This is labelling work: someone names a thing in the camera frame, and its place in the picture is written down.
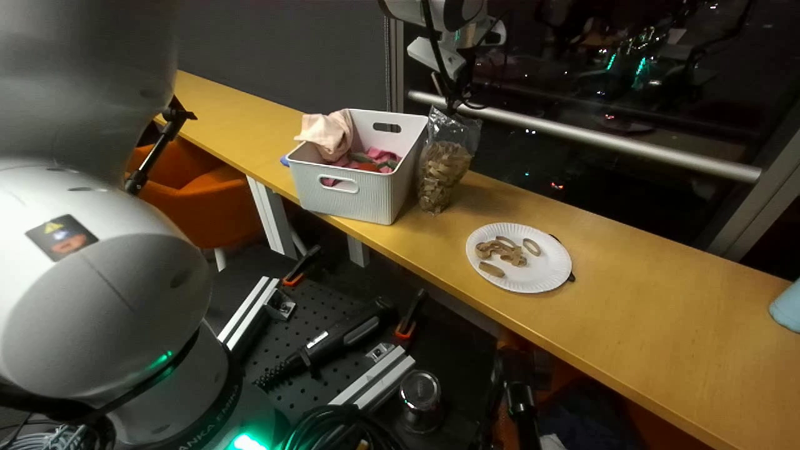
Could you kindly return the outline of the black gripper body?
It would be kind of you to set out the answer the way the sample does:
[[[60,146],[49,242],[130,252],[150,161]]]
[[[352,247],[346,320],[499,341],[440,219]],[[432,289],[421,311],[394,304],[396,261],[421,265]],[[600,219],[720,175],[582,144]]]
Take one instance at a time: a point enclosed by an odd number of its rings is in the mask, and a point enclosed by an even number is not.
[[[474,80],[480,41],[464,35],[440,35],[432,45],[436,89],[449,105],[459,105]]]

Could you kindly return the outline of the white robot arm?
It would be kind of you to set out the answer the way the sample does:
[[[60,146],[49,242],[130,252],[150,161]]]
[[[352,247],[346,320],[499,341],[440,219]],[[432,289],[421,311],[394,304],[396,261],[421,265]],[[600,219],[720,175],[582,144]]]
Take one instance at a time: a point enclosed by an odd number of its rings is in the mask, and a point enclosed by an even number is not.
[[[180,0],[0,0],[4,450],[277,450],[205,324],[215,269],[120,185]]]

